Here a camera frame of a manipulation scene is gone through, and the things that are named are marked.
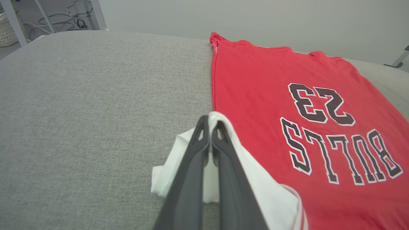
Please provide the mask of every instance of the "red jersey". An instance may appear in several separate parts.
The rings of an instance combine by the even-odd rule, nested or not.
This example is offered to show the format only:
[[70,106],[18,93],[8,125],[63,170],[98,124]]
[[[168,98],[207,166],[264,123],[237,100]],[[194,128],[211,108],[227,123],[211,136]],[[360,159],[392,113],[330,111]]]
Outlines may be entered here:
[[311,229],[409,229],[409,124],[349,62],[210,38],[213,105]]

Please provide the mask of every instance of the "gray couch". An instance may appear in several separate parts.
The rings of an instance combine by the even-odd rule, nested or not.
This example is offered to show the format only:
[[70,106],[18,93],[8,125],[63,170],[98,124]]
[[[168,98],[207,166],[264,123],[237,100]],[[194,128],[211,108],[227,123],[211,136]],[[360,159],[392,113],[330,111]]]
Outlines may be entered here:
[[[0,61],[0,229],[150,229],[152,166],[212,111],[208,41],[63,32]],[[409,74],[351,61],[409,118]],[[218,229],[205,205],[204,229]]]

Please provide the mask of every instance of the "wicker basket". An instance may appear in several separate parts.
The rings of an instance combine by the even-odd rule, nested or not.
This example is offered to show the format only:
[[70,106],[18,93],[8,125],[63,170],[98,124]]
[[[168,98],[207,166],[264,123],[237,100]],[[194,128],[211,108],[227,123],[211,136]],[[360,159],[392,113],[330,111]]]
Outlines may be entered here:
[[[16,10],[15,12],[24,37],[27,37],[27,31],[24,28],[20,14],[18,13],[18,10]],[[13,28],[11,27],[9,19],[7,18],[5,13],[0,14],[0,47],[9,46],[16,42],[18,42],[18,39],[16,34],[14,33]]]

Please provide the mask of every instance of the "white cloth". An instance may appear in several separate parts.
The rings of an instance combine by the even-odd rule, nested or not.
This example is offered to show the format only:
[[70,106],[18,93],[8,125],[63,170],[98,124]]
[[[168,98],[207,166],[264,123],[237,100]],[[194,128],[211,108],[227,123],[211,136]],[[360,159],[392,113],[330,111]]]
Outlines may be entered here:
[[[286,185],[280,185],[270,176],[241,145],[232,124],[219,112],[209,114],[210,136],[218,121],[223,121],[225,124],[268,228],[270,230],[308,229],[307,219],[298,193]],[[152,193],[166,197],[193,131],[194,129],[191,129],[177,135],[165,165],[153,167]],[[204,168],[203,181],[203,201],[206,203],[219,202],[218,168],[214,165],[211,155]]]

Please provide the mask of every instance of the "gray wall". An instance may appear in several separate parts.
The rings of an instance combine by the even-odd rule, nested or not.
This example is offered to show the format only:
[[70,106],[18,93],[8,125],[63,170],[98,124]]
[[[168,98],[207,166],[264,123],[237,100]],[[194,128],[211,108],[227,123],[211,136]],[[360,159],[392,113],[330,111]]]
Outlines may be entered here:
[[108,28],[324,51],[392,64],[409,45],[409,0],[99,0]]

